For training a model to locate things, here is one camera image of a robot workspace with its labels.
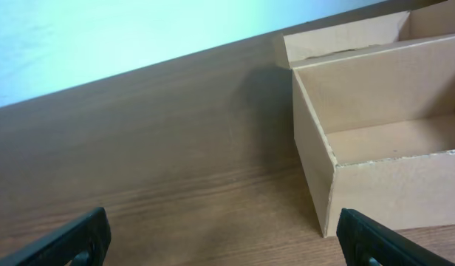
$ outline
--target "white wall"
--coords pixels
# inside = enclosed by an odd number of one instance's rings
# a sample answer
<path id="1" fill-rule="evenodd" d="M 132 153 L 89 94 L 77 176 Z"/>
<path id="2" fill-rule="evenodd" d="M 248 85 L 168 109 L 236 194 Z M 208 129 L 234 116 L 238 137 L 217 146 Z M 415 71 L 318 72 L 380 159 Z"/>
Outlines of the white wall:
<path id="1" fill-rule="evenodd" d="M 0 0 L 0 107 L 383 0 Z"/>

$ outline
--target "bright background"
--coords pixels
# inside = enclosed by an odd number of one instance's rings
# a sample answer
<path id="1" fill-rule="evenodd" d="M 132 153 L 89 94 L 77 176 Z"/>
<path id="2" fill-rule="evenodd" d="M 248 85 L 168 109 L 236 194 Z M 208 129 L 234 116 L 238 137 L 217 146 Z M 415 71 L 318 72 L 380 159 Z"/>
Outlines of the bright background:
<path id="1" fill-rule="evenodd" d="M 0 107 L 383 0 L 0 0 Z"/>

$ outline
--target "beige box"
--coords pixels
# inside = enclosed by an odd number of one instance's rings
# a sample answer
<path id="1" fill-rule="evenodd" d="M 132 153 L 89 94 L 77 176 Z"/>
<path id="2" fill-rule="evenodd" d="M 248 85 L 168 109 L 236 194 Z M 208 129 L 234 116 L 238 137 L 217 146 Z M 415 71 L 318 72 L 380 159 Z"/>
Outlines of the beige box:
<path id="1" fill-rule="evenodd" d="M 455 0 L 274 41 L 324 236 L 455 224 Z"/>

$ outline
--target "table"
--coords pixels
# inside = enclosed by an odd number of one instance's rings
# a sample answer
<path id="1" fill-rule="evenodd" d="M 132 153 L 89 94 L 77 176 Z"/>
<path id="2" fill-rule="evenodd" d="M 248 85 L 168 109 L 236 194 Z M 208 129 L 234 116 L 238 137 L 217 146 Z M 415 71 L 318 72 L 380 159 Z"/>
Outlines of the table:
<path id="1" fill-rule="evenodd" d="M 0 256 L 103 206 L 106 265 L 343 265 L 321 236 L 273 34 L 1 108 Z M 401 233 L 455 262 L 455 225 Z"/>

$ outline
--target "cardboard box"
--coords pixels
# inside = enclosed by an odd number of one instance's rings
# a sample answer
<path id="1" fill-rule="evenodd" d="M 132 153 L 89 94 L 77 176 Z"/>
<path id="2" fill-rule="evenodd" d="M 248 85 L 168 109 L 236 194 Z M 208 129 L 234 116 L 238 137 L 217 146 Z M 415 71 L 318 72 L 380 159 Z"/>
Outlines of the cardboard box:
<path id="1" fill-rule="evenodd" d="M 455 224 L 455 0 L 274 44 L 324 236 L 342 208 L 394 230 Z"/>

